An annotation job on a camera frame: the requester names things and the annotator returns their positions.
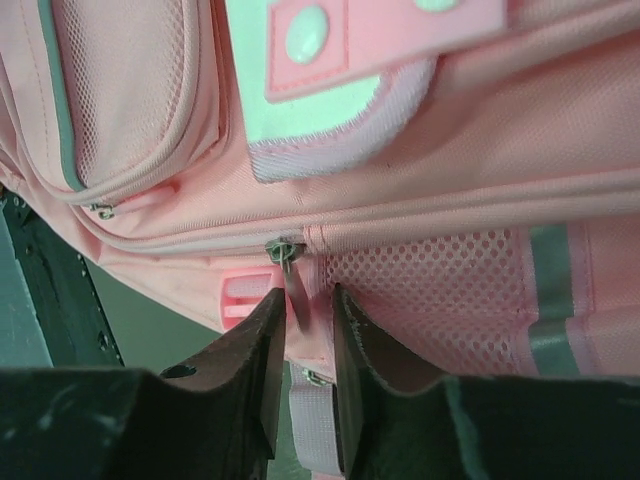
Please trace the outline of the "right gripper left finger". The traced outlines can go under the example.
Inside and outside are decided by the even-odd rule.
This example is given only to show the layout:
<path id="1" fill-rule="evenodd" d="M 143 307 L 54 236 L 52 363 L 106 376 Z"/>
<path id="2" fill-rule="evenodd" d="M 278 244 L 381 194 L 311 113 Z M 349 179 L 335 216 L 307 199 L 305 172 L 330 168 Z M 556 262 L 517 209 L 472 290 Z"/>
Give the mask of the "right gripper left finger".
<path id="1" fill-rule="evenodd" d="M 139 368 L 1 373 L 5 479 L 263 479 L 275 456 L 286 298 L 209 346 Z"/>

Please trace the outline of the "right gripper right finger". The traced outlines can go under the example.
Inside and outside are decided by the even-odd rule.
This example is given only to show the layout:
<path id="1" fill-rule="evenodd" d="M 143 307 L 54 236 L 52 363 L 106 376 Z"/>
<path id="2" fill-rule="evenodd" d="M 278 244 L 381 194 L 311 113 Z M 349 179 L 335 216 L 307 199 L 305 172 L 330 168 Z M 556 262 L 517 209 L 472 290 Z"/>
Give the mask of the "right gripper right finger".
<path id="1" fill-rule="evenodd" d="M 458 376 L 333 292 L 339 460 L 349 479 L 635 479 L 631 377 Z"/>

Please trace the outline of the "pink student backpack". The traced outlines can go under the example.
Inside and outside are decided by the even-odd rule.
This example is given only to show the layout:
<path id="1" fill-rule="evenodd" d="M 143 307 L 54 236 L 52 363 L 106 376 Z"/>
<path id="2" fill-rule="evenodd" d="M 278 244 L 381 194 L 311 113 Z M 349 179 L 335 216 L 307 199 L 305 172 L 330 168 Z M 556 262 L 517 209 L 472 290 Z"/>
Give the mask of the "pink student backpack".
<path id="1" fill-rule="evenodd" d="M 282 289 L 315 479 L 336 287 L 452 375 L 639 382 L 635 1 L 5 1 L 1 184 L 220 337 Z"/>

